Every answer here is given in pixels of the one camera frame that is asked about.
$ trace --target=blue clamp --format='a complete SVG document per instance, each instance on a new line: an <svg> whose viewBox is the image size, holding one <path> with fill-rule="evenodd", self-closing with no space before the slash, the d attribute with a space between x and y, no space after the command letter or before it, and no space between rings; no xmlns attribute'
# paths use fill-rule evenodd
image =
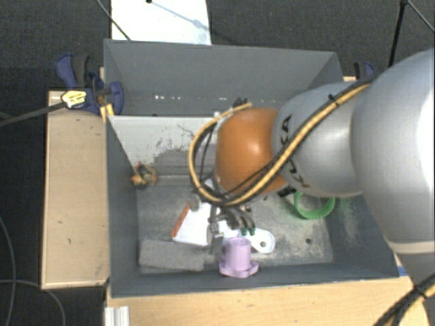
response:
<svg viewBox="0 0 435 326"><path fill-rule="evenodd" d="M356 79L365 79L367 77L376 75L375 67L369 62L354 62L353 68L355 69Z"/></svg>
<svg viewBox="0 0 435 326"><path fill-rule="evenodd" d="M83 105L75 105L74 109L99 115L103 104L99 103L98 97L104 96L107 99L110 96L115 115L120 115L124 106L124 91L121 83L111 82L109 87L104 89L104 82L98 74L88 72L88 59L86 54L74 56L72 53L66 53L56 61L57 75L65 82L67 89L80 89L86 92L86 102Z"/></svg>

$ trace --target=white paper sheet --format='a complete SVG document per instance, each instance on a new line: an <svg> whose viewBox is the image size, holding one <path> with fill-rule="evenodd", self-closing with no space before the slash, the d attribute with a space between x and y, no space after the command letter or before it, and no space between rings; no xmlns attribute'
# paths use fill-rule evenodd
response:
<svg viewBox="0 0 435 326"><path fill-rule="evenodd" d="M135 41L211 45L205 0L111 0L112 18ZM112 39L125 40L112 24Z"/></svg>

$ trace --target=gray sponge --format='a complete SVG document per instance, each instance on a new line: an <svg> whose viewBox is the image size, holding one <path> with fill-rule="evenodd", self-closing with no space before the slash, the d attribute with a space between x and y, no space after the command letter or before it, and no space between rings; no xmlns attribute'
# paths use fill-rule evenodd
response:
<svg viewBox="0 0 435 326"><path fill-rule="evenodd" d="M208 250L197 249L192 245L143 239L139 264L141 266L201 271L212 256Z"/></svg>

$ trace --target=metal bracket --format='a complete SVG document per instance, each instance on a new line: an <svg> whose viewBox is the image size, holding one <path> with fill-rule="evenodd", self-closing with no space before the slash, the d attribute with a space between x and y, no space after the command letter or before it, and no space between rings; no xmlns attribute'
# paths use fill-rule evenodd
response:
<svg viewBox="0 0 435 326"><path fill-rule="evenodd" d="M104 308L104 325L130 326L130 308L128 306Z"/></svg>

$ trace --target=green ring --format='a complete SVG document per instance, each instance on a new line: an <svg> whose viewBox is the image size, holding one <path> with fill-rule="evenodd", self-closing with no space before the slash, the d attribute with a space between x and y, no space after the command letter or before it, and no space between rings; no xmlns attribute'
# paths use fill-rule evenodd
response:
<svg viewBox="0 0 435 326"><path fill-rule="evenodd" d="M299 215L304 217L305 219L321 219L332 211L332 209L335 206L335 197L331 197L328 199L328 201L323 205L322 207L315 209L315 210L304 210L299 207L299 198L302 196L301 191L297 191L294 194L294 207L298 211Z"/></svg>

